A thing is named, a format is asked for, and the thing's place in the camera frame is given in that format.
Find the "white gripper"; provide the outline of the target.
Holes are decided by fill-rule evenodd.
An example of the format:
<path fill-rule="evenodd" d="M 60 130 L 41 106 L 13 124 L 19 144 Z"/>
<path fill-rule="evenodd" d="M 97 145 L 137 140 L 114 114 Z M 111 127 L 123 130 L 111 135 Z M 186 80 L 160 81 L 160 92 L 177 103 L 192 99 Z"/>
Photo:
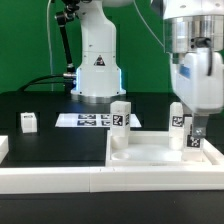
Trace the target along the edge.
<path fill-rule="evenodd" d="M 174 93 L 191 110 L 192 136 L 204 138 L 208 116 L 197 114 L 220 113 L 224 107 L 224 74 L 222 56 L 213 52 L 212 72 L 208 74 L 207 49 L 187 53 L 178 64 L 170 63 L 171 83 Z"/>

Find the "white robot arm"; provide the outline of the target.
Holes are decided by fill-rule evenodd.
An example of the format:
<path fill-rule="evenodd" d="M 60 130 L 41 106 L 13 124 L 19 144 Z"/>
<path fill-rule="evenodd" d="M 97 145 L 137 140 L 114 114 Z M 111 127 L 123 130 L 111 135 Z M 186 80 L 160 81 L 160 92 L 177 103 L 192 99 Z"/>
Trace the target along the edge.
<path fill-rule="evenodd" d="M 82 63 L 72 94 L 104 102 L 125 91 L 116 64 L 116 28 L 105 7 L 134 0 L 81 0 Z M 224 108 L 224 0 L 151 0 L 164 21 L 164 50 L 170 55 L 174 93 L 192 114 L 192 135 L 206 135 L 208 117 Z"/>

